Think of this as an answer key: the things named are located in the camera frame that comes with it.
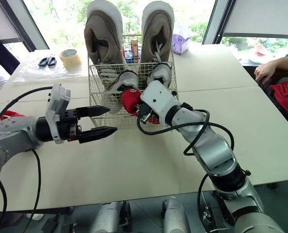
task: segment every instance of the floor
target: floor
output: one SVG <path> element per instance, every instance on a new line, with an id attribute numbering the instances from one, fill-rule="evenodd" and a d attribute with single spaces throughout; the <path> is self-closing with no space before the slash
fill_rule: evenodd
<path id="1" fill-rule="evenodd" d="M 280 227 L 288 233 L 288 181 L 279 183 L 279 187 L 274 190 L 269 189 L 266 185 L 256 186 L 256 190 L 264 203 L 266 214 L 271 216 L 280 225 Z M 209 192 L 205 192 L 204 196 L 207 202 L 212 200 Z M 201 226 L 198 218 L 196 193 L 175 195 L 175 197 L 182 203 L 185 209 L 191 232 L 204 233 L 205 230 Z M 160 211 L 164 199 L 166 199 L 166 197 L 129 201 L 132 213 L 133 232 L 161 232 L 162 224 Z M 71 215 L 60 216 L 59 225 L 54 232 L 60 233 L 62 224 L 77 223 L 77 233 L 88 233 L 89 227 L 93 222 L 99 206 L 100 205 L 96 204 L 74 207 L 74 211 Z M 41 233 L 41 228 L 49 217 L 53 216 L 45 215 L 40 221 L 32 221 L 26 232 Z M 18 226 L 0 230 L 0 233 L 21 232 L 26 223 L 27 219 L 24 219 Z M 233 228 L 219 232 L 232 233 Z"/>

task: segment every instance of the person's arm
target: person's arm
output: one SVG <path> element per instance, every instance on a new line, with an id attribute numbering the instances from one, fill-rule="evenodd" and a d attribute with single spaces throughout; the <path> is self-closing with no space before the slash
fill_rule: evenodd
<path id="1" fill-rule="evenodd" d="M 288 57 L 282 57 L 257 67 L 254 72 L 256 81 L 258 82 L 263 79 L 262 83 L 267 83 L 274 74 L 276 68 L 288 70 Z"/>

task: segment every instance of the shoe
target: shoe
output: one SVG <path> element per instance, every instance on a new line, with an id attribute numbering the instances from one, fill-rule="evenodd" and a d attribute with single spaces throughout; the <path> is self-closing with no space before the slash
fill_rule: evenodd
<path id="1" fill-rule="evenodd" d="M 142 50 L 141 63 L 167 62 L 172 49 L 174 12 L 172 7 L 163 1 L 149 3 L 142 16 Z M 146 82 L 153 66 L 139 65 L 139 81 Z"/>
<path id="2" fill-rule="evenodd" d="M 94 65 L 125 64 L 122 53 L 122 17 L 118 8 L 105 0 L 95 0 L 87 8 L 85 45 Z M 125 70 L 124 65 L 96 66 L 105 90 Z"/>
<path id="3" fill-rule="evenodd" d="M 110 108 L 109 113 L 111 114 L 118 113 L 122 108 L 121 94 L 118 92 L 129 88 L 138 89 L 138 77 L 133 71 L 126 70 L 121 73 L 111 87 L 104 92 L 101 105 Z"/>
<path id="4" fill-rule="evenodd" d="M 172 79 L 172 70 L 168 64 L 159 63 L 153 69 L 151 76 L 147 78 L 147 86 L 154 80 L 159 80 L 163 86 L 169 87 Z"/>

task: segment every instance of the white wire basket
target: white wire basket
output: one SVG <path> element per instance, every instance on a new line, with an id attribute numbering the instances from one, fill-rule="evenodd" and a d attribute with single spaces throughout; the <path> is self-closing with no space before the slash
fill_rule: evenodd
<path id="1" fill-rule="evenodd" d="M 89 97 L 90 106 L 102 105 L 115 109 L 120 105 L 120 96 L 122 92 L 106 91 L 117 79 L 118 75 L 125 70 L 132 70 L 138 75 L 138 89 L 143 92 L 147 87 L 147 77 L 158 63 L 138 63 L 141 56 L 141 35 L 124 35 L 123 36 L 123 56 L 127 64 L 106 64 L 94 65 L 88 58 L 88 75 L 89 75 Z M 169 54 L 169 60 L 163 62 L 171 68 L 171 82 L 169 85 L 170 92 L 176 92 L 176 75 L 173 52 Z M 92 117 L 91 120 L 96 127 L 112 126 L 118 128 L 135 128 L 136 116 L 128 113 L 123 107 L 115 114 L 106 113 L 101 116 Z M 144 128 L 164 128 L 160 124 L 147 122 Z"/>

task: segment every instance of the shoelace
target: shoelace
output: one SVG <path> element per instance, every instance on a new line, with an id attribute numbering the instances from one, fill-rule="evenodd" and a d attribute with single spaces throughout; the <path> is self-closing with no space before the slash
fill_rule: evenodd
<path id="1" fill-rule="evenodd" d="M 157 51 L 154 52 L 154 55 L 157 57 L 158 63 L 161 63 L 162 61 L 160 57 L 160 49 L 162 48 L 163 43 L 159 44 L 157 39 L 155 39 L 155 46 L 156 46 Z"/>

